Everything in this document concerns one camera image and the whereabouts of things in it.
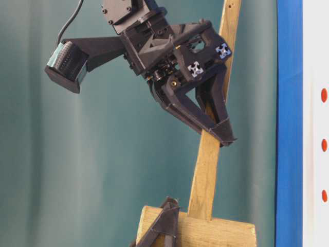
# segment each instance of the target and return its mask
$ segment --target wooden base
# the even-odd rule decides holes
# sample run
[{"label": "wooden base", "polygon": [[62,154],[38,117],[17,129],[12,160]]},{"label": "wooden base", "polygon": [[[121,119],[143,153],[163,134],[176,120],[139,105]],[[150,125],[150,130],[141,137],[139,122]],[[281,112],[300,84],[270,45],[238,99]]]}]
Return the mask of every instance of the wooden base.
[{"label": "wooden base", "polygon": [[[149,229],[161,212],[161,208],[143,208],[137,242]],[[152,247],[163,247],[164,237],[160,237]],[[229,220],[212,219],[205,221],[179,212],[178,238],[176,247],[254,247],[257,246],[255,226]]]}]

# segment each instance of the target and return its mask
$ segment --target wooden stick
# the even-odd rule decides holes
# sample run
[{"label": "wooden stick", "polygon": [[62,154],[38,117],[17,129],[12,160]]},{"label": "wooden stick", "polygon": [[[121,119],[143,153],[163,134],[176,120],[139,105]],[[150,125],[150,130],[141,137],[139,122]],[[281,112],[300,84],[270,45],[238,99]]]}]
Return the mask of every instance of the wooden stick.
[{"label": "wooden stick", "polygon": [[[242,0],[225,0],[220,35],[226,40],[234,55],[235,38]],[[227,60],[224,81],[224,95],[227,98],[231,78],[233,55]],[[199,153],[195,165],[188,216],[210,221],[215,196],[217,164],[220,143],[206,131],[202,131]]]},{"label": "wooden stick", "polygon": [[[220,34],[234,51],[241,0],[225,0]],[[224,92],[230,82],[233,57],[227,61]],[[189,212],[179,212],[177,247],[254,247],[257,246],[255,226],[228,220],[212,219],[217,162],[220,144],[212,135],[203,131],[192,183]],[[161,208],[143,208],[137,232],[137,242],[157,218]],[[162,247],[164,237],[159,237],[153,247]]]}]

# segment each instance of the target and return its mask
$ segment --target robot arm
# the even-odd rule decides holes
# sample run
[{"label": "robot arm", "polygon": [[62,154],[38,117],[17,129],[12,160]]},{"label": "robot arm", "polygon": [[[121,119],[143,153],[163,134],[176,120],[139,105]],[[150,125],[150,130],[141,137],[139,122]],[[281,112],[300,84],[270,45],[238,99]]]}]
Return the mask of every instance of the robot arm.
[{"label": "robot arm", "polygon": [[[223,146],[235,141],[223,95],[232,52],[210,21],[169,25],[154,0],[104,0],[102,12],[118,36],[61,41],[45,69],[52,81],[79,93],[87,72],[124,55],[164,110]],[[187,96],[193,89],[198,105]]]}]

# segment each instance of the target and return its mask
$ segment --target red circle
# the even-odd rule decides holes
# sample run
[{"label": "red circle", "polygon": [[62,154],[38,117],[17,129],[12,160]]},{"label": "red circle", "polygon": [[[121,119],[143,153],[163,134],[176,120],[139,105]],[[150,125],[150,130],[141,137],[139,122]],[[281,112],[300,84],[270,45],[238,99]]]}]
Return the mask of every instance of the red circle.
[{"label": "red circle", "polygon": [[321,100],[323,103],[325,103],[328,99],[328,92],[327,89],[322,89],[321,91]]},{"label": "red circle", "polygon": [[322,200],[324,202],[327,202],[328,201],[327,191],[325,191],[325,190],[322,191]]},{"label": "red circle", "polygon": [[327,151],[328,143],[327,143],[327,140],[326,139],[323,139],[322,140],[321,147],[322,147],[322,151],[323,152]]}]

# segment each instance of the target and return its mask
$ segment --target green fabric background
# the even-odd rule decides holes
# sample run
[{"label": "green fabric background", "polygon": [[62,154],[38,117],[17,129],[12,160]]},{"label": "green fabric background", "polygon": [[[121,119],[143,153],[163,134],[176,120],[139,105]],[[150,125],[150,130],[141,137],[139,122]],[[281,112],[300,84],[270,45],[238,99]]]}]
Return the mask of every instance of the green fabric background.
[{"label": "green fabric background", "polygon": [[[171,24],[223,1],[158,0]],[[77,1],[0,1],[0,246],[127,246],[144,205],[187,211],[199,135],[163,111],[119,58],[87,75],[81,95],[43,68]],[[85,1],[65,37],[112,36]],[[213,216],[251,222],[274,246],[276,1],[243,2],[228,110],[239,140],[222,150]]]}]

